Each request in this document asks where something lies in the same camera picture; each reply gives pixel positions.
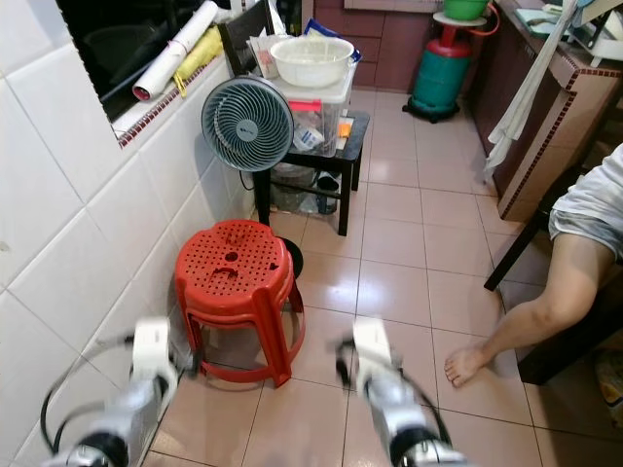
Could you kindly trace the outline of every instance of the person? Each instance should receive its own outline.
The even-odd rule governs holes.
[[[549,232],[554,247],[543,293],[512,308],[484,342],[448,357],[444,370],[454,387],[500,352],[544,341],[588,313],[608,269],[623,255],[623,144],[556,201]]]

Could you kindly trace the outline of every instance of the bare foot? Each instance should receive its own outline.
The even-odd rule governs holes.
[[[461,387],[487,365],[487,359],[480,345],[457,350],[446,359],[446,378],[454,387]]]

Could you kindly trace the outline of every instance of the hanging cloth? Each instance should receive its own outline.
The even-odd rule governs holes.
[[[549,66],[549,62],[558,47],[558,43],[567,30],[571,17],[575,13],[577,0],[564,2],[561,17],[556,22],[554,31],[549,35],[541,52],[536,57],[526,79],[519,87],[512,102],[504,112],[504,115],[489,135],[489,141],[495,144],[485,162],[485,175],[491,177],[494,169],[504,162],[506,154],[513,141],[519,139],[524,130],[528,114],[532,108],[534,96],[538,90],[543,75]]]

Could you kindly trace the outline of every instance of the chair backrest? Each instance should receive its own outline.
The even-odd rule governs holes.
[[[218,25],[225,55],[236,76],[255,68],[255,58],[246,41],[249,37],[258,37],[263,30],[267,35],[275,33],[268,0],[259,0],[239,17]]]

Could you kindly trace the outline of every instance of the white bowl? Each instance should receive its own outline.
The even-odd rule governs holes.
[[[318,36],[300,36],[271,47],[281,78],[303,88],[325,88],[343,79],[353,51],[344,39]]]

